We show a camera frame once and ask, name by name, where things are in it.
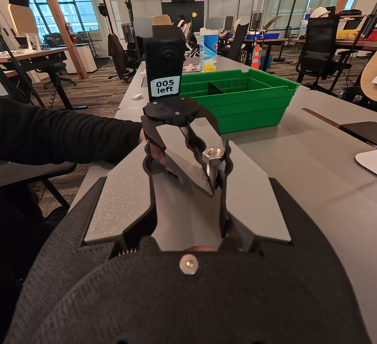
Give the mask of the green plastic bin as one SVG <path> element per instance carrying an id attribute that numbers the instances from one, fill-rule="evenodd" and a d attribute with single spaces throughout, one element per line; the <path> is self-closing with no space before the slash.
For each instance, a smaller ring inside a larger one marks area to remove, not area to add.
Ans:
<path id="1" fill-rule="evenodd" d="M 208 95 L 208 82 L 225 94 Z M 182 75 L 181 97 L 212 112 L 222 134 L 278 125 L 299 83 L 250 68 Z"/>

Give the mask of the white hard hat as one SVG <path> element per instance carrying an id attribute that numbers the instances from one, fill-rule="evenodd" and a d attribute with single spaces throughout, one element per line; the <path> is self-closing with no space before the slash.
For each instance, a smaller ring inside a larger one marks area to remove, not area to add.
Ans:
<path id="1" fill-rule="evenodd" d="M 318 7 L 315 10 L 313 10 L 313 12 L 310 14 L 309 19 L 329 17 L 330 13 L 331 10 L 328 10 L 325 7 Z"/>

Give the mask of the black legged standing desk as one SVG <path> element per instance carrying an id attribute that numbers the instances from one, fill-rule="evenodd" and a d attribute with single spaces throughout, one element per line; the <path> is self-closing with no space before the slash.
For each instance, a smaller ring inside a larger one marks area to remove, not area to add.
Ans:
<path id="1" fill-rule="evenodd" d="M 66 111 L 87 109 L 87 105 L 73 106 L 62 86 L 61 81 L 64 78 L 61 78 L 59 75 L 56 64 L 61 64 L 67 59 L 65 56 L 65 51 L 68 51 L 68 48 L 57 47 L 40 51 L 16 51 L 14 54 L 10 49 L 7 49 L 5 55 L 1 56 L 0 58 L 1 65 L 5 67 L 5 69 L 1 69 L 1 83 L 9 95 L 16 98 L 16 100 L 33 104 L 31 97 L 34 97 L 41 107 L 45 107 L 40 96 L 35 91 L 30 77 L 27 74 L 27 72 L 30 71 L 42 71 L 43 73 L 47 73 L 49 75 L 56 93 L 59 95 L 60 100 L 63 103 L 63 106 L 58 107 L 59 110 Z M 15 71 L 20 81 L 23 81 L 26 84 L 26 98 L 22 97 L 22 93 L 19 94 L 19 92 L 17 92 L 17 89 L 13 86 L 11 80 L 9 79 L 10 74 L 5 74 L 6 72 L 10 71 Z"/>

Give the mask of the person's left forearm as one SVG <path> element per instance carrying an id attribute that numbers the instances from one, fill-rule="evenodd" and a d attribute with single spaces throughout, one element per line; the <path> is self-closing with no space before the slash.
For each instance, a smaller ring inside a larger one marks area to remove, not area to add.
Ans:
<path id="1" fill-rule="evenodd" d="M 0 159 L 27 164 L 117 164 L 138 144 L 140 122 L 0 99 Z"/>

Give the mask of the black wall screen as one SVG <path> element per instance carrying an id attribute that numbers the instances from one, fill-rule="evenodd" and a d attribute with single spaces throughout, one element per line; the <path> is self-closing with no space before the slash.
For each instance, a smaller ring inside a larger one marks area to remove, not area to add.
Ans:
<path id="1" fill-rule="evenodd" d="M 171 22 L 178 24 L 177 19 L 180 15 L 185 17 L 185 22 L 191 22 L 191 29 L 194 32 L 199 32 L 204 27 L 204 1 L 171 1 L 162 2 L 162 12 L 167 14 Z"/>

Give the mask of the brown jacket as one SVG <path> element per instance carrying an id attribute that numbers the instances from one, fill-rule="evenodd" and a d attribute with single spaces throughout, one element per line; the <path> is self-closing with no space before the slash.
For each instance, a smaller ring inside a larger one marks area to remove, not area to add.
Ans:
<path id="1" fill-rule="evenodd" d="M 108 35 L 108 55 L 113 60 L 117 76 L 120 80 L 124 80 L 124 76 L 128 72 L 126 66 L 126 53 L 115 33 Z"/>

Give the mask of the person's left hand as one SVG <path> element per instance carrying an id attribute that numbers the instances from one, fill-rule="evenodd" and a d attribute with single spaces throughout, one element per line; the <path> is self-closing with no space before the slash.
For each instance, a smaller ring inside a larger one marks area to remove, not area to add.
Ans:
<path id="1" fill-rule="evenodd" d="M 139 133 L 138 144 L 142 143 L 143 141 L 146 141 L 146 137 L 144 134 L 144 130 L 141 129 Z M 151 158 L 153 158 L 154 160 L 157 160 L 160 164 L 162 164 L 169 173 L 177 176 L 177 173 L 174 171 L 171 165 L 167 162 L 167 159 L 165 158 L 161 149 L 159 149 L 158 146 L 151 143 L 150 143 L 150 155 L 151 155 Z"/>

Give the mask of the black mesh office chair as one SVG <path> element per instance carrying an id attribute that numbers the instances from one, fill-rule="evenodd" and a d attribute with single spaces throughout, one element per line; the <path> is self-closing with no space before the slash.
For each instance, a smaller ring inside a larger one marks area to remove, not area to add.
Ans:
<path id="1" fill-rule="evenodd" d="M 347 63 L 351 55 L 350 51 L 341 52 L 338 61 L 333 59 L 338 49 L 336 36 L 339 21 L 339 14 L 308 19 L 305 43 L 296 65 L 296 72 L 299 73 L 297 83 L 302 83 L 304 76 L 315 77 L 314 84 L 309 85 L 309 88 L 333 96 L 335 94 L 332 90 L 341 73 L 345 69 L 351 69 L 352 66 Z M 326 80 L 335 72 L 338 73 L 330 89 L 318 85 L 319 79 Z"/>

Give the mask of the wipes canister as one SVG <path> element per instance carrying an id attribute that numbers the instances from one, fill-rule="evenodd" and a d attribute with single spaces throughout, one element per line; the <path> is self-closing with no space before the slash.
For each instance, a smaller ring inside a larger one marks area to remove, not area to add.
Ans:
<path id="1" fill-rule="evenodd" d="M 218 33 L 218 30 L 200 29 L 200 73 L 211 73 L 217 70 Z"/>

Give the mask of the orange traffic cone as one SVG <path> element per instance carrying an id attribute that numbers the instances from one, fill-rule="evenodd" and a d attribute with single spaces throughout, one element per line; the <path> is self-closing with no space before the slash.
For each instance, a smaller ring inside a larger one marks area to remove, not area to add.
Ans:
<path id="1" fill-rule="evenodd" d="M 260 51 L 260 44 L 256 44 L 252 52 L 251 67 L 257 70 L 259 70 L 260 67 Z"/>

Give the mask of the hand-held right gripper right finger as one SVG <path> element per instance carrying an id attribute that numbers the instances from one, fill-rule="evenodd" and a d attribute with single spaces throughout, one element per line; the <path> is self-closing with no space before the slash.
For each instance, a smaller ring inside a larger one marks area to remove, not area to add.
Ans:
<path id="1" fill-rule="evenodd" d="M 225 145 L 220 171 L 220 230 L 241 251 L 261 241 L 290 244 L 291 236 L 268 174 L 233 141 Z"/>

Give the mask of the steel bolt with nut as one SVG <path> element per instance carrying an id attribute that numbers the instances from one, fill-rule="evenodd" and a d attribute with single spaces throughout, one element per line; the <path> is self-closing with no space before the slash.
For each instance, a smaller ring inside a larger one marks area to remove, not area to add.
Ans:
<path id="1" fill-rule="evenodd" d="M 224 157 L 224 150 L 217 147 L 206 148 L 202 153 L 203 161 L 209 166 L 220 166 Z"/>

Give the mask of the black flat desk plate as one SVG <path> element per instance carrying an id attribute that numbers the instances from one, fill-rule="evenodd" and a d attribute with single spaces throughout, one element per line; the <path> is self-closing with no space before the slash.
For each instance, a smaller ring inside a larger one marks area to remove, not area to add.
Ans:
<path id="1" fill-rule="evenodd" d="M 377 122 L 375 121 L 343 124 L 339 126 L 339 129 L 364 143 L 377 145 Z"/>

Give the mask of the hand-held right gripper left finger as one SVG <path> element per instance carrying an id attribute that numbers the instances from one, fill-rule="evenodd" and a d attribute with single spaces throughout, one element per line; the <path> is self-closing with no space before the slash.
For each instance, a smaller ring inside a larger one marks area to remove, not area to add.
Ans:
<path id="1" fill-rule="evenodd" d="M 142 141 L 108 173 L 85 244 L 114 242 L 131 250 L 154 232 L 157 208 L 150 162 L 150 144 Z"/>

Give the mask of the person's black clothed body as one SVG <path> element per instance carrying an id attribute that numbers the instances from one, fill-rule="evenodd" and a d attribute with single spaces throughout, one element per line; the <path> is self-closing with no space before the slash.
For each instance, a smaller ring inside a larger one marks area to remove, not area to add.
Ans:
<path id="1" fill-rule="evenodd" d="M 25 279 L 45 241 L 68 212 L 44 218 L 28 184 L 0 189 L 0 340 L 4 341 Z"/>

